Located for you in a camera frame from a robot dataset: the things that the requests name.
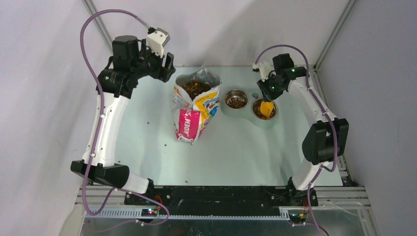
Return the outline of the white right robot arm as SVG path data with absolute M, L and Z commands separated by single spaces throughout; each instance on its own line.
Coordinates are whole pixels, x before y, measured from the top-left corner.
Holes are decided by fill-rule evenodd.
M 301 145 L 304 159 L 289 179 L 292 188 L 286 192 L 288 203 L 298 206 L 306 198 L 305 190 L 314 186 L 322 171 L 336 170 L 345 149 L 349 123 L 325 105 L 309 79 L 308 68 L 295 66 L 289 54 L 275 56 L 272 63 L 257 61 L 252 69 L 260 73 L 257 85 L 264 101 L 272 102 L 288 92 L 299 103 L 310 126 Z

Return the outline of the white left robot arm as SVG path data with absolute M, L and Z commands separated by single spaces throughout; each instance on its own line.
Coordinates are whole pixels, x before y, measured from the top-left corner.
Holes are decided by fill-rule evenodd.
M 145 39 L 132 35 L 118 36 L 112 42 L 113 55 L 98 75 L 102 90 L 97 95 L 94 127 L 86 152 L 73 161 L 70 170 L 102 185 L 137 192 L 144 205 L 155 200 L 149 179 L 132 173 L 128 166 L 116 163 L 115 148 L 123 113 L 140 78 L 150 76 L 167 82 L 175 72 L 174 56 L 164 54 L 170 37 L 157 30 Z

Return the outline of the pet food bag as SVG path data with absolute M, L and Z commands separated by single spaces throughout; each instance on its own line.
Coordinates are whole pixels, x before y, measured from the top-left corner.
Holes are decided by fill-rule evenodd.
M 175 80 L 173 118 L 178 141 L 196 142 L 216 115 L 220 105 L 220 77 L 201 66 Z

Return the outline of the yellow plastic scoop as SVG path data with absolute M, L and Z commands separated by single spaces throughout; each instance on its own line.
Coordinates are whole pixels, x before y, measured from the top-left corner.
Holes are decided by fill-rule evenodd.
M 260 103 L 259 109 L 262 116 L 268 119 L 274 110 L 274 104 L 272 102 L 262 101 Z

